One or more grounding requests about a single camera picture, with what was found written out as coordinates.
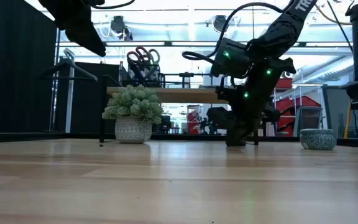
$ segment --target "table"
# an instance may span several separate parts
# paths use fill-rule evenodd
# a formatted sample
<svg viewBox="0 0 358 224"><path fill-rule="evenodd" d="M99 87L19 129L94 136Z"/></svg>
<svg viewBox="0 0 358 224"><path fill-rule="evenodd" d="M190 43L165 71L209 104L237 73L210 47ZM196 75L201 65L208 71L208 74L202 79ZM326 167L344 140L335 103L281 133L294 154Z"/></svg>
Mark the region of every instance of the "table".
<svg viewBox="0 0 358 224"><path fill-rule="evenodd" d="M107 93L117 93L122 87L108 87ZM215 89L150 88L157 93L162 103L214 103L227 104L218 100Z"/></svg>
<svg viewBox="0 0 358 224"><path fill-rule="evenodd" d="M119 92L122 87L104 87L103 101L106 102L106 95ZM206 103L206 104L227 104L226 100L218 100L215 89L181 89L181 88L150 88L157 93L161 103ZM106 105L101 107L103 113ZM104 142L105 122L101 117L99 141ZM258 130L254 132L254 136L258 136ZM255 145L259 144L259 140L255 139Z"/></svg>

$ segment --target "hanger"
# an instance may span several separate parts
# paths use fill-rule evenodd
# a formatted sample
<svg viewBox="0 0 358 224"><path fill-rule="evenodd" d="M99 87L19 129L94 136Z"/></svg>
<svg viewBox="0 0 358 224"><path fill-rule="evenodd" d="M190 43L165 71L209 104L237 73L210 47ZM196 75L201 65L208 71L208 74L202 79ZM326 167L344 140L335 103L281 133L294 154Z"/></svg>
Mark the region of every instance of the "hanger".
<svg viewBox="0 0 358 224"><path fill-rule="evenodd" d="M86 70L78 67L75 65L74 54L68 49L64 50L64 53L68 58L62 59L57 65L53 66L52 68L44 71L39 78L41 79L48 79L48 80L91 80L91 81L98 81L98 78L91 73L87 72ZM53 74L63 70L66 67L74 68L74 71L81 72L85 74L87 77L54 77Z"/></svg>

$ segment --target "black curtain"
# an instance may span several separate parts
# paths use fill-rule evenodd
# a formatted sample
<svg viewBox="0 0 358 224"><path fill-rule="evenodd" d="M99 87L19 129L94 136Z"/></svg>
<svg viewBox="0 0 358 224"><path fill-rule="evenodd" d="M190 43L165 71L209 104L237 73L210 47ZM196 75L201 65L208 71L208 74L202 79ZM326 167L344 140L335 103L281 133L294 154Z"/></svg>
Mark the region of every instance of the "black curtain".
<svg viewBox="0 0 358 224"><path fill-rule="evenodd" d="M71 108L71 133L99 133L99 118L101 98L101 81L103 75L109 75L118 80L119 65L106 65L98 63L80 63L76 65L96 76L99 82L83 80L74 81L73 104ZM70 69L67 67L60 72L60 76L69 76ZM86 77L80 72L75 77ZM57 97L56 130L64 132L66 125L68 80L59 80ZM108 80L108 86L117 86ZM106 121L106 133L114 133L115 122Z"/></svg>
<svg viewBox="0 0 358 224"><path fill-rule="evenodd" d="M57 28L24 0L0 0L0 132L48 129Z"/></svg>

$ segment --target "ceiling light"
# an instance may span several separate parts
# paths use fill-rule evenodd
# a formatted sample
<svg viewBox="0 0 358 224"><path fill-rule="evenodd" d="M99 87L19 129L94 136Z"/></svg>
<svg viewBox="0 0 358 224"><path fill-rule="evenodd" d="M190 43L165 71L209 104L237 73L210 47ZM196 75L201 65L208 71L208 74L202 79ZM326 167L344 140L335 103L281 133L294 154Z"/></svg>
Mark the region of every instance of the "ceiling light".
<svg viewBox="0 0 358 224"><path fill-rule="evenodd" d="M187 46L200 46L200 47L215 47L216 46L216 42L193 42L193 41L175 41L172 42L172 46L182 46L182 47L187 47Z"/></svg>
<svg viewBox="0 0 358 224"><path fill-rule="evenodd" d="M307 43L307 47L348 47L349 44L347 42L322 42L322 43Z"/></svg>
<svg viewBox="0 0 358 224"><path fill-rule="evenodd" d="M79 47L79 45L74 42L60 42L59 46L61 46L61 47Z"/></svg>
<svg viewBox="0 0 358 224"><path fill-rule="evenodd" d="M323 86L324 84L295 84L293 83L292 84L292 87L293 88L296 88L296 87L319 87L319 86Z"/></svg>
<svg viewBox="0 0 358 224"><path fill-rule="evenodd" d="M125 46L164 46L164 42L135 42L135 41L117 41L117 42L106 42L107 46L113 47L125 47Z"/></svg>

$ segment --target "green plant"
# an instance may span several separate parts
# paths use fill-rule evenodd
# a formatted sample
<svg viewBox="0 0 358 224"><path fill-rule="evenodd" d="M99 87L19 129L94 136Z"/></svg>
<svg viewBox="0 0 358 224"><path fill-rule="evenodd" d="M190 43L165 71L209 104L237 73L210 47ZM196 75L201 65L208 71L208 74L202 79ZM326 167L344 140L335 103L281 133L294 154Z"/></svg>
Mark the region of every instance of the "green plant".
<svg viewBox="0 0 358 224"><path fill-rule="evenodd" d="M121 88L112 95L104 110L103 119L117 119L133 116L142 122L160 124L162 108L157 94L142 85Z"/></svg>

